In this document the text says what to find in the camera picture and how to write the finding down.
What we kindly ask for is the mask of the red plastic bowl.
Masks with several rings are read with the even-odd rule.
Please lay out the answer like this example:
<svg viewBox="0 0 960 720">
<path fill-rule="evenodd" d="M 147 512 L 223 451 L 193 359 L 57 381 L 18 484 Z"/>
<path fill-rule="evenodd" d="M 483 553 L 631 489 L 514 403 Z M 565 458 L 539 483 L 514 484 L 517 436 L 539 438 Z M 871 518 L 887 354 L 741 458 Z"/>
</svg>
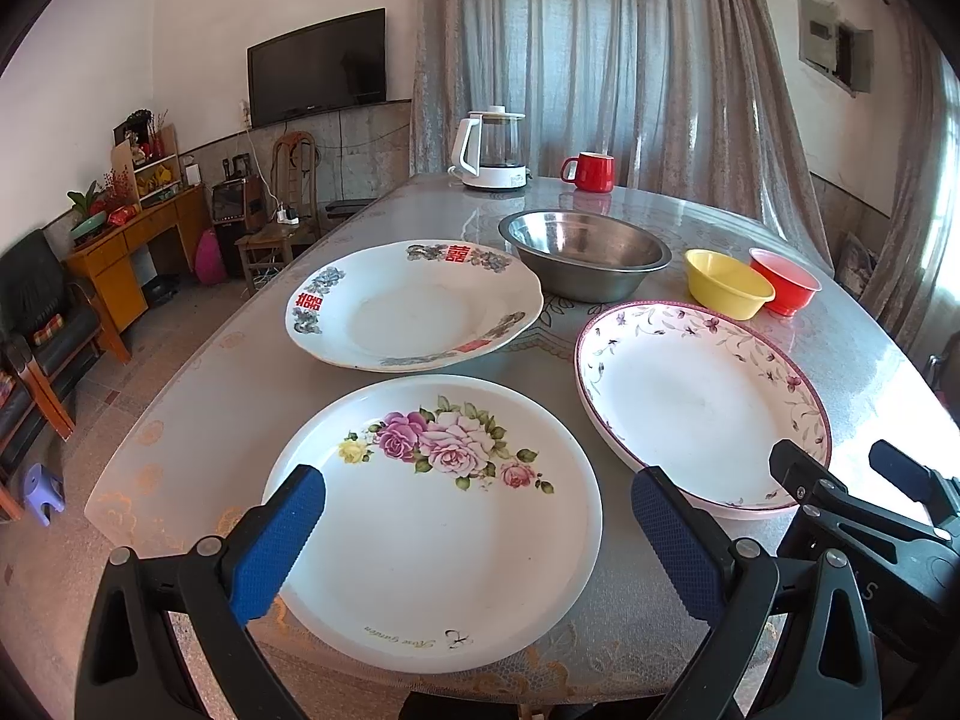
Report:
<svg viewBox="0 0 960 720">
<path fill-rule="evenodd" d="M 766 309 L 778 316 L 792 317 L 811 304 L 822 284 L 812 273 L 771 250 L 752 247 L 748 250 L 750 266 L 775 288 L 775 299 Z"/>
</svg>

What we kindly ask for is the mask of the white plate with rose print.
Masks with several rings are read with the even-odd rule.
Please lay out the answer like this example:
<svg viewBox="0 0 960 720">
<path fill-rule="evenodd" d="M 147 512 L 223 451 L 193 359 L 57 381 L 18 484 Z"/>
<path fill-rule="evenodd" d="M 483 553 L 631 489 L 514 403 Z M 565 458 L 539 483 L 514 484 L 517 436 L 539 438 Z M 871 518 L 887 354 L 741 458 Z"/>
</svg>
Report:
<svg viewBox="0 0 960 720">
<path fill-rule="evenodd" d="M 409 376 L 356 390 L 291 437 L 265 489 L 320 471 L 324 511 L 280 596 L 317 639 L 389 671 L 484 667 L 571 610 L 602 499 L 565 425 L 498 383 Z"/>
</svg>

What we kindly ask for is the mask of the yellow plastic bowl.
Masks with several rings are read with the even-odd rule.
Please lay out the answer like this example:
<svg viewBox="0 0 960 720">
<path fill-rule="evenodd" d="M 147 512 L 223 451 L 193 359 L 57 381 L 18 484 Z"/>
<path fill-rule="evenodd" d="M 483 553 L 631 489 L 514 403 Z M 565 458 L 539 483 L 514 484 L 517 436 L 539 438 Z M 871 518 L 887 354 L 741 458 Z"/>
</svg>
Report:
<svg viewBox="0 0 960 720">
<path fill-rule="evenodd" d="M 745 322 L 776 298 L 775 287 L 757 270 L 740 260 L 708 249 L 688 249 L 686 286 L 703 307 Z"/>
</svg>

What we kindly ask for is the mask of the white plate with red characters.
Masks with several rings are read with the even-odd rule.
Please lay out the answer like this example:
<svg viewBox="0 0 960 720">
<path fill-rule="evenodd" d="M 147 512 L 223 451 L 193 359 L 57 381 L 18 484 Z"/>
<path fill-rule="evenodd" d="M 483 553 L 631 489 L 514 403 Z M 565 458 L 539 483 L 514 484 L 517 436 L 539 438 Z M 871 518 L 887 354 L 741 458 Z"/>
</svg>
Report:
<svg viewBox="0 0 960 720">
<path fill-rule="evenodd" d="M 290 340 L 331 366 L 423 372 L 491 353 L 544 309 L 539 278 L 503 250 L 400 241 L 322 265 L 293 289 Z"/>
</svg>

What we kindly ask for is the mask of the stainless steel bowl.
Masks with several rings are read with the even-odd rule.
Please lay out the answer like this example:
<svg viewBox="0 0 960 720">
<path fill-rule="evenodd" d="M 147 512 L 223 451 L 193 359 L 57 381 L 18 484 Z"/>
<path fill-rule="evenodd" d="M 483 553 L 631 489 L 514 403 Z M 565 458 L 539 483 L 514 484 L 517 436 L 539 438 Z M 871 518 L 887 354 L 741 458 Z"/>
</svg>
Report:
<svg viewBox="0 0 960 720">
<path fill-rule="evenodd" d="M 498 232 L 547 293 L 586 304 L 626 301 L 672 262 L 652 232 L 585 211 L 521 211 L 503 218 Z"/>
</svg>

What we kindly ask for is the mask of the white plate with purple rim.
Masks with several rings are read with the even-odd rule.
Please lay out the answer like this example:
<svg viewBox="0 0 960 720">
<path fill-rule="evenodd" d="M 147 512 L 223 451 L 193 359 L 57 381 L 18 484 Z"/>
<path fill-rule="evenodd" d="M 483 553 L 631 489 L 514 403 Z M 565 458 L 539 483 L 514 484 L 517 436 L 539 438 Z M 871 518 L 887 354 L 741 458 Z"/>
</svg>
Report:
<svg viewBox="0 0 960 720">
<path fill-rule="evenodd" d="M 574 377 L 590 422 L 633 470 L 659 466 L 692 504 L 763 520 L 796 507 L 771 476 L 789 439 L 832 461 L 822 398 L 753 328 L 699 305 L 633 301 L 586 323 Z"/>
</svg>

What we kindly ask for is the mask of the purple plastic stool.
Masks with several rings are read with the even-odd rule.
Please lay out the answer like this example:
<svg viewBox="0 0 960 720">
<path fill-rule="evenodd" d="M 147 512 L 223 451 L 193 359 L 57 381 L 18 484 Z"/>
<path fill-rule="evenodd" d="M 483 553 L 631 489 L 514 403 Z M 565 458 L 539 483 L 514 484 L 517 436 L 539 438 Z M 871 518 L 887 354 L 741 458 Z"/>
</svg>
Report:
<svg viewBox="0 0 960 720">
<path fill-rule="evenodd" d="M 23 500 L 43 527 L 50 525 L 50 514 L 65 510 L 64 480 L 46 465 L 33 463 L 23 476 Z"/>
</svg>

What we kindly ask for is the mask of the pink bag on floor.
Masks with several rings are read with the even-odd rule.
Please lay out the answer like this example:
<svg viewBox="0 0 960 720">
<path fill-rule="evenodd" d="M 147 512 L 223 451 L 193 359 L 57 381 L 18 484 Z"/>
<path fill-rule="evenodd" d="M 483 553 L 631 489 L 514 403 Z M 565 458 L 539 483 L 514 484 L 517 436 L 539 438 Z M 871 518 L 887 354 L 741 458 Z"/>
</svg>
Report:
<svg viewBox="0 0 960 720">
<path fill-rule="evenodd" d="M 215 286 L 228 280 L 226 268 L 221 258 L 217 234 L 211 227 L 200 236 L 194 257 L 194 273 L 197 280 L 205 286 Z"/>
</svg>

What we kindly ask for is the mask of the orange wooden desk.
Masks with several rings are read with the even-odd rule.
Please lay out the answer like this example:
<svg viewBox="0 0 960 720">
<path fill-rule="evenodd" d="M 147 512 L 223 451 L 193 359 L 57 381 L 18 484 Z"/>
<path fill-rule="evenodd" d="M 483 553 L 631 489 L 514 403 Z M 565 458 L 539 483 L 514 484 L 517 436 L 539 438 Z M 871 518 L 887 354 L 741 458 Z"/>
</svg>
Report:
<svg viewBox="0 0 960 720">
<path fill-rule="evenodd" d="M 133 255 L 145 249 L 160 275 L 194 273 L 197 249 L 210 226 L 205 187 L 195 185 L 67 255 L 68 273 L 93 286 L 91 300 L 103 326 L 94 343 L 101 351 L 122 364 L 130 361 L 121 332 L 146 312 Z"/>
</svg>

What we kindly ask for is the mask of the red mug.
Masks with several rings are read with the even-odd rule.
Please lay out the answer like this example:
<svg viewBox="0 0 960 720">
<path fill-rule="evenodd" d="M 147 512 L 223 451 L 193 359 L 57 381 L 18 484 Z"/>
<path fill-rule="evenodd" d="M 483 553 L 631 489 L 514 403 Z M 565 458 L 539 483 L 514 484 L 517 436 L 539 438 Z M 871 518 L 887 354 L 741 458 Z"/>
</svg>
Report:
<svg viewBox="0 0 960 720">
<path fill-rule="evenodd" d="M 566 158 L 560 177 L 581 192 L 608 193 L 615 185 L 615 160 L 610 154 L 581 151 Z"/>
</svg>

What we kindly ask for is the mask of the wooden chair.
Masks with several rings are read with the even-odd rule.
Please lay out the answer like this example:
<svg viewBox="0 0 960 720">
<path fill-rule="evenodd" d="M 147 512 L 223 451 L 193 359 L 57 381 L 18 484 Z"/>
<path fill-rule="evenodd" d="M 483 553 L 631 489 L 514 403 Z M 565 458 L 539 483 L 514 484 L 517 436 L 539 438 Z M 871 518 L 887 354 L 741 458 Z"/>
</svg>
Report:
<svg viewBox="0 0 960 720">
<path fill-rule="evenodd" d="M 311 133 L 297 130 L 275 140 L 265 199 L 267 221 L 236 244 L 249 296 L 320 238 L 318 164 L 319 149 Z"/>
</svg>

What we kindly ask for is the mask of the grey window curtain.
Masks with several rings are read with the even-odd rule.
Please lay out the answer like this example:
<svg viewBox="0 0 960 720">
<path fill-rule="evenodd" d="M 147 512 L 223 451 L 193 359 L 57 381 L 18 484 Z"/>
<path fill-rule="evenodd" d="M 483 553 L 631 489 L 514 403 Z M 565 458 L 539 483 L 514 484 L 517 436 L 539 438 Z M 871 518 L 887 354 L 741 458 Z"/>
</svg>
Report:
<svg viewBox="0 0 960 720">
<path fill-rule="evenodd" d="M 620 185 L 830 261 L 766 0 L 418 0 L 413 171 L 444 171 L 460 119 L 494 104 L 523 116 L 535 176 L 608 154 Z"/>
</svg>

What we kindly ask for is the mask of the white glass electric kettle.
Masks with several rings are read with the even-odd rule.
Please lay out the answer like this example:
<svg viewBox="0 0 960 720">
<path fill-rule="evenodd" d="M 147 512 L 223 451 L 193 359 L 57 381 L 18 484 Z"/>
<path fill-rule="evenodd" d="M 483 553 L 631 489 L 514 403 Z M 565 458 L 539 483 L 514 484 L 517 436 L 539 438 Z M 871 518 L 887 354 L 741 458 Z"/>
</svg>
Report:
<svg viewBox="0 0 960 720">
<path fill-rule="evenodd" d="M 448 172 L 467 188 L 508 192 L 527 182 L 523 156 L 522 112 L 495 104 L 474 109 L 459 122 L 451 146 Z"/>
</svg>

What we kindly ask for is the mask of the wall electrical box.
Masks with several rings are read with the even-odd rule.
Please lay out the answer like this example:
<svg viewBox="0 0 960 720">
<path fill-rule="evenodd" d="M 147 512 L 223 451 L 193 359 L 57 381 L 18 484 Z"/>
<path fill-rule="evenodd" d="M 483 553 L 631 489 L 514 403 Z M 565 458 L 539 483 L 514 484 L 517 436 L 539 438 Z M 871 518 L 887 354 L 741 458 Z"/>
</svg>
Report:
<svg viewBox="0 0 960 720">
<path fill-rule="evenodd" d="M 874 33 L 856 28 L 827 0 L 797 0 L 799 59 L 851 96 L 869 94 L 874 79 Z"/>
</svg>

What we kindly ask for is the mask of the black wall television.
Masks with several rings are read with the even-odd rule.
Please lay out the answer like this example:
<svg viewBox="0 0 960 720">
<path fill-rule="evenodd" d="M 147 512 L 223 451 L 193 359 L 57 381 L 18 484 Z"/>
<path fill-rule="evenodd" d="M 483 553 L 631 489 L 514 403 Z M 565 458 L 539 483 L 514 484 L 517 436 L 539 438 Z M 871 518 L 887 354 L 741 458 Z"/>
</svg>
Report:
<svg viewBox="0 0 960 720">
<path fill-rule="evenodd" d="M 360 11 L 247 49 L 254 127 L 387 99 L 386 10 Z"/>
</svg>

